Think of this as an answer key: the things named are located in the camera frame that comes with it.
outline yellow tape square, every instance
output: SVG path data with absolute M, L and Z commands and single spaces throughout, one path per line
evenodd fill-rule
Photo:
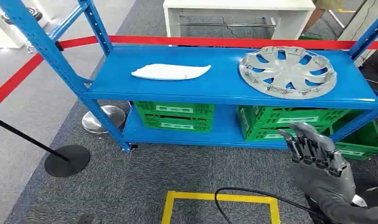
M 193 199 L 193 200 L 214 200 L 214 194 L 210 193 L 192 193 L 178 192 L 169 190 L 164 205 L 163 218 L 161 224 L 170 224 L 172 217 L 172 208 L 176 199 Z M 265 196 L 249 196 L 249 195 L 225 195 L 218 194 L 219 201 L 229 202 L 247 202 L 247 203 L 266 203 L 270 205 L 271 224 L 280 224 L 278 202 L 275 198 Z

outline table leg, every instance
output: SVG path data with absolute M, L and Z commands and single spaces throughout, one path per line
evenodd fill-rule
M 312 11 L 280 11 L 280 18 L 272 39 L 297 40 L 311 13 Z
M 164 8 L 164 17 L 167 37 L 179 37 L 179 10 L 176 8 Z

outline black stanchion base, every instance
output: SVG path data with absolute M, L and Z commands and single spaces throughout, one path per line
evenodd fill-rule
M 73 176 L 86 168 L 88 162 L 90 162 L 90 151 L 83 146 L 63 146 L 55 151 L 66 156 L 70 161 L 66 162 L 50 154 L 44 162 L 44 169 L 54 177 Z

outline white table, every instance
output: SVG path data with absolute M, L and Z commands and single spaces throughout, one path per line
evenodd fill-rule
M 181 15 L 278 18 L 272 39 L 297 40 L 314 11 L 312 0 L 165 0 L 167 36 L 180 36 Z

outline crate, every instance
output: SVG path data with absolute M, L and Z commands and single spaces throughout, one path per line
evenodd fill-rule
M 213 119 L 177 117 L 159 114 L 140 114 L 140 117 L 145 127 L 203 133 L 211 131 L 213 121 Z
M 299 40 L 322 40 L 322 38 L 321 37 L 315 37 L 315 36 L 301 35 L 299 37 Z
M 346 122 L 339 121 L 326 130 L 325 135 L 332 134 Z M 342 155 L 354 160 L 366 160 L 378 154 L 378 127 L 376 121 L 361 127 L 354 133 L 336 143 Z
M 246 116 L 250 127 L 289 126 L 294 122 L 307 122 L 315 126 L 327 126 L 349 112 L 347 109 L 238 106 L 242 116 Z
M 140 114 L 212 119 L 215 112 L 215 104 L 134 101 L 134 105 Z
M 238 122 L 241 126 L 241 132 L 244 136 L 245 141 L 259 141 L 259 140 L 272 140 L 272 139 L 283 139 L 283 137 L 277 133 L 278 129 L 282 129 L 288 133 L 295 135 L 295 132 L 287 126 L 280 127 L 253 127 L 250 126 L 247 116 L 242 107 L 238 107 L 236 111 Z M 327 125 L 314 126 L 318 133 L 322 133 L 328 128 Z
M 322 133 L 328 126 L 314 126 L 318 133 Z M 296 136 L 295 132 L 290 129 L 289 127 L 266 127 L 266 128 L 259 128 L 255 130 L 249 130 L 246 133 L 242 133 L 244 135 L 245 141 L 259 141 L 259 140 L 283 140 L 282 135 L 277 133 L 277 130 L 281 129 L 284 130 L 293 136 Z

